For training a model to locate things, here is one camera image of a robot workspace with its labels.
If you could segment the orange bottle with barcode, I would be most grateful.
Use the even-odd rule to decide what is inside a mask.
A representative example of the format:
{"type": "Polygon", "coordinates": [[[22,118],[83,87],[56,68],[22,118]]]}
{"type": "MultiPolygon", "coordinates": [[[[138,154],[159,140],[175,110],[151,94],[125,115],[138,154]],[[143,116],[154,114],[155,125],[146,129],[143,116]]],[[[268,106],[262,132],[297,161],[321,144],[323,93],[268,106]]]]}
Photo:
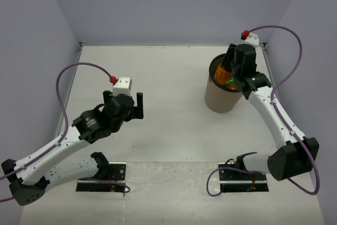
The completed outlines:
{"type": "Polygon", "coordinates": [[[223,64],[220,64],[214,73],[214,80],[219,85],[227,85],[232,77],[232,72],[225,69],[223,64]]]}

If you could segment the green bottle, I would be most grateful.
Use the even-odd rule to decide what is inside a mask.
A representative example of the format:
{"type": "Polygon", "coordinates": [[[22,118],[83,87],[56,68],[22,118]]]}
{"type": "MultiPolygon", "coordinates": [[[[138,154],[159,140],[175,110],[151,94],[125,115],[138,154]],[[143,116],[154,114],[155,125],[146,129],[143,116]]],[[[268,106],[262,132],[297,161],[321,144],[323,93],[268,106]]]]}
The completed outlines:
{"type": "Polygon", "coordinates": [[[230,79],[226,82],[225,87],[230,90],[236,90],[236,82],[234,80],[234,76],[231,76],[230,79]]]}

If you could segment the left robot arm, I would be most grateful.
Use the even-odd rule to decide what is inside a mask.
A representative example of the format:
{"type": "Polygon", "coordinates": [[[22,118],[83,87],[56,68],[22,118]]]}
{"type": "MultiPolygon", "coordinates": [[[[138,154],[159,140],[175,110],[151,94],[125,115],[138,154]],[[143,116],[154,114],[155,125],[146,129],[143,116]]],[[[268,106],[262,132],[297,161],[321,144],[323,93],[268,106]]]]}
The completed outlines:
{"type": "Polygon", "coordinates": [[[40,199],[47,191],[73,180],[107,183],[110,163],[102,152],[94,152],[78,163],[59,166],[73,153],[120,130],[124,122],[142,119],[143,94],[131,96],[103,93],[104,102],[84,111],[67,128],[65,134],[21,160],[8,159],[1,164],[8,176],[9,189],[19,205],[40,199]]]}

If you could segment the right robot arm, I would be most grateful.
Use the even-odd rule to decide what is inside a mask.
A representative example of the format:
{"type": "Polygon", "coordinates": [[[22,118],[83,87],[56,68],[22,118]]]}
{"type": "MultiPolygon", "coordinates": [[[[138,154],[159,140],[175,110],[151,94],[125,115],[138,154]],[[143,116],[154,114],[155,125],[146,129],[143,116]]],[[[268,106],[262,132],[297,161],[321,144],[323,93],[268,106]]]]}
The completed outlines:
{"type": "Polygon", "coordinates": [[[282,181],[312,171],[318,153],[316,138],[307,138],[289,118],[265,74],[256,70],[256,49],[248,44],[231,44],[222,62],[231,71],[237,89],[255,107],[272,134],[273,154],[251,152],[237,157],[235,174],[247,179],[253,172],[269,173],[282,181]]]}

